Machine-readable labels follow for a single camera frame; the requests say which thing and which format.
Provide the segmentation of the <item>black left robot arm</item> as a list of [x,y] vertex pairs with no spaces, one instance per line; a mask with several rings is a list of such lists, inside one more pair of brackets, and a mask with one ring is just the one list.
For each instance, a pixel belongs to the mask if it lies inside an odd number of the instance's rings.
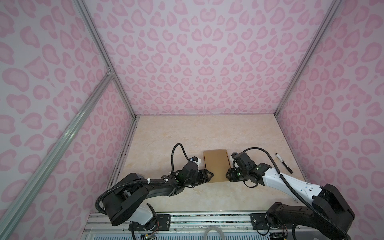
[[195,161],[189,161],[182,170],[160,179],[146,179],[131,173],[102,193],[95,202],[95,208],[109,217],[112,226],[121,225],[126,221],[152,226],[157,214],[150,204],[142,206],[144,200],[172,197],[186,188],[208,183],[213,177],[214,173],[206,169],[200,170]]

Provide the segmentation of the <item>brown cardboard paper box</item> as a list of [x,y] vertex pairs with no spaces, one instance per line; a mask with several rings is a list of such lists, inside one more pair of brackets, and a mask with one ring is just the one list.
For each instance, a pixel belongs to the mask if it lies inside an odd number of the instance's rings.
[[226,174],[231,168],[228,152],[225,149],[204,151],[205,168],[213,173],[209,183],[228,182]]

